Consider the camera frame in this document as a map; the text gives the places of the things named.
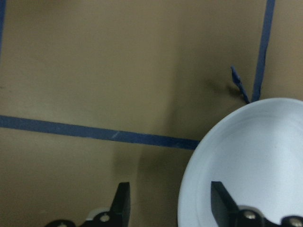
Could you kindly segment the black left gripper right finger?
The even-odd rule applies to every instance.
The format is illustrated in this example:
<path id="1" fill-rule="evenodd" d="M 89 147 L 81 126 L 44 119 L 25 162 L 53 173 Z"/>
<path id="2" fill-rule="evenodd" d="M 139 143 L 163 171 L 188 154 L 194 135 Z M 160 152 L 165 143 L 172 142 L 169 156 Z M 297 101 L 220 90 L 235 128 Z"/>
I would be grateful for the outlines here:
<path id="1" fill-rule="evenodd" d="M 219 227 L 301 227 L 301 216 L 286 216 L 279 224 L 254 207 L 238 206 L 222 182 L 211 182 L 211 211 Z"/>

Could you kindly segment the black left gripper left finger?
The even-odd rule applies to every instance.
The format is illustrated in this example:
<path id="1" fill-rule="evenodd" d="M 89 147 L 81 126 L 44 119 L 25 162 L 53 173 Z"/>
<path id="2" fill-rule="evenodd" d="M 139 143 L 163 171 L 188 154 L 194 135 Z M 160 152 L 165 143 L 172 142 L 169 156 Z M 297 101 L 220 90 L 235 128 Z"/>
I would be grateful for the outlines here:
<path id="1" fill-rule="evenodd" d="M 130 220 L 130 183 L 119 183 L 111 207 L 91 211 L 81 227 L 127 227 Z"/>

